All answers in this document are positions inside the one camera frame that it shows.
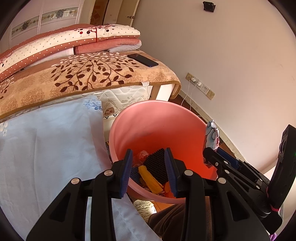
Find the yellow cloth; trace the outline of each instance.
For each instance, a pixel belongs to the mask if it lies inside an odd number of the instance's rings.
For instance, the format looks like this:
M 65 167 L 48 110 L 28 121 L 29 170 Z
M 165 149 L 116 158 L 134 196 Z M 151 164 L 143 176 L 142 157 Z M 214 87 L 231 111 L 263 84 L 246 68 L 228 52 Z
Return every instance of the yellow cloth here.
M 161 185 L 147 170 L 145 166 L 139 167 L 139 173 L 143 180 L 145 181 L 147 187 L 151 190 L 154 194 L 159 194 L 163 191 L 163 185 Z

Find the silver rivet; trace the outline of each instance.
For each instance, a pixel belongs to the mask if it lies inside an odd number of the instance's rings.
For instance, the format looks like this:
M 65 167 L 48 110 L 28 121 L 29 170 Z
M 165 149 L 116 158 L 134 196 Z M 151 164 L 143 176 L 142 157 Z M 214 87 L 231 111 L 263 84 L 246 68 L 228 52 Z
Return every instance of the silver rivet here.
M 191 171 L 191 170 L 186 170 L 186 171 L 184 172 L 184 174 L 185 174 L 186 176 L 192 176 L 192 175 L 193 175 L 193 171 Z
M 111 171 L 111 170 L 106 170 L 105 172 L 104 172 L 104 175 L 105 176 L 111 176 L 113 174 L 113 172 Z
M 220 177 L 220 178 L 218 179 L 218 182 L 221 183 L 221 184 L 225 184 L 225 183 L 226 183 L 226 179 Z
M 80 180 L 78 179 L 78 178 L 73 178 L 72 180 L 71 180 L 71 183 L 72 184 L 78 184 L 80 182 Z

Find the light blue cloth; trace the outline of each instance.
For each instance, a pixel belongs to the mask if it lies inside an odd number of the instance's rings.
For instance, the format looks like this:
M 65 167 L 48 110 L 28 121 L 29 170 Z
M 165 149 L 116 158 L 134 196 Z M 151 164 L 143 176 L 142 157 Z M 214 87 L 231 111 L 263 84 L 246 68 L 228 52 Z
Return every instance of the light blue cloth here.
M 25 240 L 48 205 L 74 177 L 111 168 L 95 96 L 43 107 L 0 124 L 0 206 Z M 117 240 L 159 240 L 127 196 L 113 200 Z M 89 214 L 86 240 L 89 240 Z

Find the black phone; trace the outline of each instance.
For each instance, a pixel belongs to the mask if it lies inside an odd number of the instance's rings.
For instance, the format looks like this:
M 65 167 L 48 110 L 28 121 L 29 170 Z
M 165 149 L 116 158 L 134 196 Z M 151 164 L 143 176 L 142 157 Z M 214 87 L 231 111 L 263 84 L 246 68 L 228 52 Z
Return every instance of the black phone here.
M 154 67 L 154 66 L 158 65 L 158 63 L 156 63 L 155 61 L 148 59 L 148 58 L 144 57 L 143 55 L 140 55 L 137 53 L 130 54 L 130 55 L 128 55 L 128 57 L 132 58 L 132 59 L 134 59 L 134 60 L 136 60 L 136 61 L 140 62 L 141 64 L 146 65 L 148 67 Z

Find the pink bucket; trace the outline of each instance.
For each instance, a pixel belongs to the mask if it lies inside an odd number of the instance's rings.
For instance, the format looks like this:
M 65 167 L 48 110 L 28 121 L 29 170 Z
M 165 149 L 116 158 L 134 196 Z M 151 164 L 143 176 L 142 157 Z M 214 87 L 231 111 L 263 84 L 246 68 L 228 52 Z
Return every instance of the pink bucket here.
M 203 144 L 206 124 L 184 107 L 166 101 L 142 101 L 124 109 L 115 119 L 109 137 L 110 154 L 114 161 L 122 160 L 127 149 L 134 154 L 145 150 L 149 154 L 170 147 L 174 158 L 203 178 L 215 180 L 214 167 L 203 164 Z M 155 195 L 131 178 L 128 193 L 140 200 L 162 203 L 184 203 L 184 199 Z

